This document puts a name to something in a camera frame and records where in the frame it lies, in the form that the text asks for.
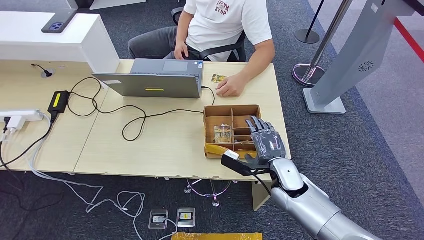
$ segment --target dark carpet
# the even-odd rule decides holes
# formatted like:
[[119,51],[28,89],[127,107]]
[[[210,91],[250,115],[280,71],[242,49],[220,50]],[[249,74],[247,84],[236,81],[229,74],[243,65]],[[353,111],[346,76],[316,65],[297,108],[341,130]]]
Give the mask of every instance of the dark carpet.
[[[139,34],[172,26],[171,9],[183,6],[175,0],[155,0],[143,4],[114,7],[97,11],[110,34],[119,56],[129,58],[127,42]],[[300,172],[328,193],[343,213],[366,230],[385,240],[424,239],[424,211],[404,173],[399,167],[367,107],[354,88],[342,96],[347,113],[344,115],[312,115],[305,107],[303,87],[291,77],[295,64],[312,59],[318,45],[307,45],[294,38],[294,32],[307,28],[313,11],[307,0],[268,0],[269,20],[274,36],[274,59],[278,87],[285,116],[291,153]],[[324,30],[315,29],[320,36]],[[252,46],[246,44],[248,56]],[[325,69],[336,53],[329,47],[320,65]],[[26,191],[18,193],[7,182],[13,182],[6,172],[0,172],[0,188],[21,195],[29,206],[46,193],[64,193],[58,205],[30,213],[21,210],[11,196],[1,194],[0,239],[137,239],[132,219],[110,203],[85,213],[86,206],[63,184],[36,178],[32,173],[19,173]],[[261,232],[266,240],[310,239],[287,214],[268,202],[258,212],[252,211],[251,184],[241,182],[231,186],[220,197],[221,206],[212,207],[211,200],[184,193],[185,180],[144,177],[94,176],[55,174],[57,177],[103,185],[99,199],[115,199],[122,190],[146,194],[143,214],[137,221],[145,240],[156,240],[171,233],[147,229],[151,209],[167,208],[170,218],[179,207],[195,207],[196,227],[182,229],[195,233]],[[83,187],[78,192],[86,198],[95,191]],[[208,182],[200,186],[209,191]],[[46,199],[40,204],[48,204]]]

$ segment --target person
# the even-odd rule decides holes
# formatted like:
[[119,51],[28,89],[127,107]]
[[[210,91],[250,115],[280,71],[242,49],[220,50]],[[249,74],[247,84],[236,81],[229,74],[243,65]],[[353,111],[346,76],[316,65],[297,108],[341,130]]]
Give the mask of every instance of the person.
[[[187,0],[178,27],[137,36],[128,42],[128,50],[134,59],[199,60],[204,50],[235,44],[243,30],[255,52],[242,71],[225,78],[216,88],[218,96],[240,96],[275,56],[266,0]],[[208,58],[226,62],[230,54]]]

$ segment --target silver robotic arm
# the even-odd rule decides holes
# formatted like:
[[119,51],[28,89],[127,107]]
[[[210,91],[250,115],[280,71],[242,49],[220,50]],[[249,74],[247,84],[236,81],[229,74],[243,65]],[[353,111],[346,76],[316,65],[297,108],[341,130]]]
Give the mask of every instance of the silver robotic arm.
[[380,240],[345,217],[324,191],[299,173],[295,164],[285,158],[284,142],[269,122],[254,116],[252,120],[254,124],[249,120],[246,123],[256,158],[246,155],[247,162],[243,162],[237,153],[228,150],[222,156],[224,166],[243,176],[269,173],[273,179],[272,200],[316,240]]

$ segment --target smartphone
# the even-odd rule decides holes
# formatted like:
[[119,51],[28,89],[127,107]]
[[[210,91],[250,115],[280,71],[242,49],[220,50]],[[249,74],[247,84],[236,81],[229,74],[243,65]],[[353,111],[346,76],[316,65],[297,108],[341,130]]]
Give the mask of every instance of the smartphone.
[[77,14],[76,9],[62,9],[57,11],[50,21],[41,29],[41,32],[45,34],[62,33],[75,14]]

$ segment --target red rope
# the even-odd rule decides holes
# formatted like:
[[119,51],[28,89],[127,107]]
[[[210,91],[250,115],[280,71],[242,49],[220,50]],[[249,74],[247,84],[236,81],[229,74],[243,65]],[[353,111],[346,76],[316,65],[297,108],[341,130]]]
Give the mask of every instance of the red rope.
[[394,21],[394,25],[397,30],[399,30],[400,34],[402,34],[403,38],[405,38],[406,42],[411,46],[413,51],[418,55],[418,57],[424,63],[424,50],[420,47],[420,45],[415,41],[415,39],[411,36],[405,26],[399,21],[398,18]]

